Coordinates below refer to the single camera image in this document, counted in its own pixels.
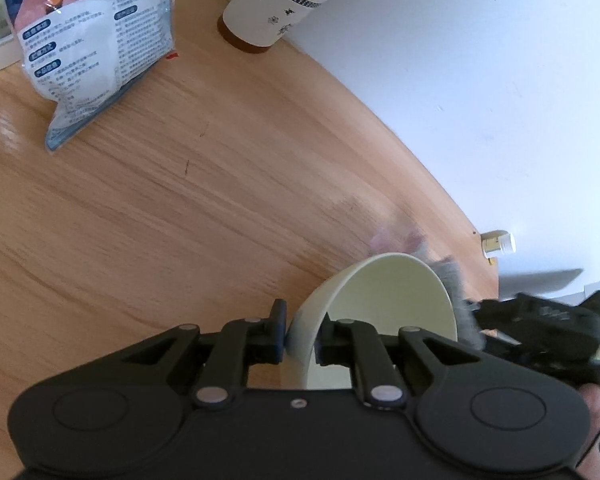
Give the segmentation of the person's right hand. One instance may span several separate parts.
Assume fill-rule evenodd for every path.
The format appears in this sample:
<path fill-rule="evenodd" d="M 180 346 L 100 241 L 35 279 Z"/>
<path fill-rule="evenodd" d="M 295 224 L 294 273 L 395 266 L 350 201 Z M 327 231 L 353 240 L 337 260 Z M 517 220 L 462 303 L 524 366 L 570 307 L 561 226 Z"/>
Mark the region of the person's right hand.
<path fill-rule="evenodd" d="M 600 386 L 584 385 L 579 392 L 588 407 L 591 428 L 586 444 L 588 452 L 580 461 L 577 471 L 583 479 L 600 480 Z"/>

